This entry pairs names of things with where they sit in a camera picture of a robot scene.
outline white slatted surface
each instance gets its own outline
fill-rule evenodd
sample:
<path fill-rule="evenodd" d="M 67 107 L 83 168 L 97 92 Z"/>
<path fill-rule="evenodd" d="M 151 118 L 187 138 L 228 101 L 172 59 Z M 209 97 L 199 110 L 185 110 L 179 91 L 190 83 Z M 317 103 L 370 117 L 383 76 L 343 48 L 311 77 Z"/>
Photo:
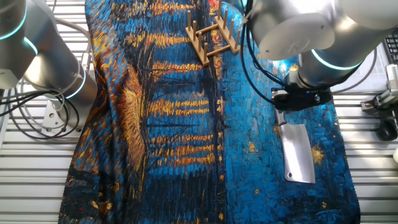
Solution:
<path fill-rule="evenodd" d="M 87 29 L 84 1 L 58 0 L 55 15 Z M 80 59 L 87 40 L 58 26 L 61 36 Z M 379 118 L 361 111 L 359 102 L 371 95 L 335 96 L 348 163 L 362 211 L 363 223 L 398 224 L 398 164 L 392 152 L 398 140 L 380 142 L 375 133 Z M 29 102 L 33 116 L 42 121 L 45 98 Z M 17 122 L 29 130 L 16 111 Z M 63 185 L 78 138 L 34 141 L 7 122 L 0 149 L 0 224 L 57 222 Z"/>

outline starry night fabric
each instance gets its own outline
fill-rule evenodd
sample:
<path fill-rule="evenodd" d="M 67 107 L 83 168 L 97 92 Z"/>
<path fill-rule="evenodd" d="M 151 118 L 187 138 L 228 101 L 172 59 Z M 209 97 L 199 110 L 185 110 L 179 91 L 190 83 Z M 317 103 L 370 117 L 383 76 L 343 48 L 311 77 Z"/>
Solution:
<path fill-rule="evenodd" d="M 185 32 L 214 24 L 215 0 L 86 0 L 98 96 L 65 183 L 59 223 L 359 223 L 333 103 L 287 115 L 305 124 L 316 184 L 284 179 L 273 107 L 239 54 L 202 66 Z M 228 8 L 235 19 L 241 15 Z M 225 46 L 203 34 L 209 52 Z M 254 68 L 265 94 L 275 85 Z M 284 76 L 291 58 L 271 62 Z"/>

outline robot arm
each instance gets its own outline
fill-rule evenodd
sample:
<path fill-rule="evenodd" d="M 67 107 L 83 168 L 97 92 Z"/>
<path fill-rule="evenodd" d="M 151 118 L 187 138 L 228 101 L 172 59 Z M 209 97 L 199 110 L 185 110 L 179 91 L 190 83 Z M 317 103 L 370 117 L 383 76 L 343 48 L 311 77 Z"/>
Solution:
<path fill-rule="evenodd" d="M 83 58 L 90 61 L 89 54 Z M 44 0 L 0 0 L 0 88 L 13 88 L 24 77 L 35 88 L 61 91 L 78 108 L 82 126 L 96 97 L 85 68 L 62 40 Z M 63 111 L 58 115 L 65 120 Z"/>
<path fill-rule="evenodd" d="M 290 92 L 273 99 L 283 110 L 330 100 L 328 88 L 345 81 L 396 27 L 397 9 L 395 0 L 255 0 L 248 27 L 263 56 L 299 57 L 286 78 Z"/>

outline cleaver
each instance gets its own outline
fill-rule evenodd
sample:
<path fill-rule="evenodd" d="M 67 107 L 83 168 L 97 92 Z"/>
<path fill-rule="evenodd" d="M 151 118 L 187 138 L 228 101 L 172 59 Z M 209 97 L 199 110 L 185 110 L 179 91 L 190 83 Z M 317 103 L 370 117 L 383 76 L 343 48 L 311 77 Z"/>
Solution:
<path fill-rule="evenodd" d="M 313 157 L 305 125 L 289 124 L 285 120 L 285 112 L 275 110 L 284 148 L 286 180 L 314 184 Z"/>

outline knife handle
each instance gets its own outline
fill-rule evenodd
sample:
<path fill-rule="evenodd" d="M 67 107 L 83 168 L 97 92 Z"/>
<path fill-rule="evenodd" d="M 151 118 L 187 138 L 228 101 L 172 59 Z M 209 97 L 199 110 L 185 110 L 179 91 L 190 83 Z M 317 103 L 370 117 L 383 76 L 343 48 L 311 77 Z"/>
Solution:
<path fill-rule="evenodd" d="M 275 108 L 275 112 L 276 112 L 276 119 L 278 121 L 278 126 L 286 124 L 287 122 L 285 120 L 285 111 L 279 111 Z"/>

